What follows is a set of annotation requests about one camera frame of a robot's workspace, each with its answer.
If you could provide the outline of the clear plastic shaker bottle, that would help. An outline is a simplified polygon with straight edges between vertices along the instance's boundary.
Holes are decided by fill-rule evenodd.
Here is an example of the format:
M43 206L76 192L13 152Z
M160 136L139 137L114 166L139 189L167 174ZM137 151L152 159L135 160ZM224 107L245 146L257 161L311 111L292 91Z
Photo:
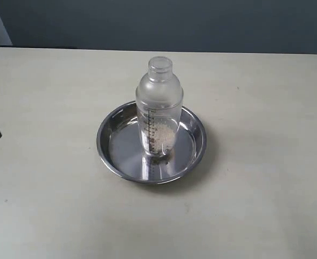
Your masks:
M176 142L183 103L183 88L173 73L173 62L164 56L151 58L135 96L145 153L156 157L169 155Z

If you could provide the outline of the round stainless steel plate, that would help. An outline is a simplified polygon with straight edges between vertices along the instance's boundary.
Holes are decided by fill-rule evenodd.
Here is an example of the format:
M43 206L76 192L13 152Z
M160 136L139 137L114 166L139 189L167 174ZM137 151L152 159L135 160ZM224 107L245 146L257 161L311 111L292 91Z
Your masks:
M106 167L117 176L147 185L177 180L192 171L206 150L206 132L199 118L182 107L175 147L167 157L147 156L140 141L136 102L113 110L97 133L97 150Z

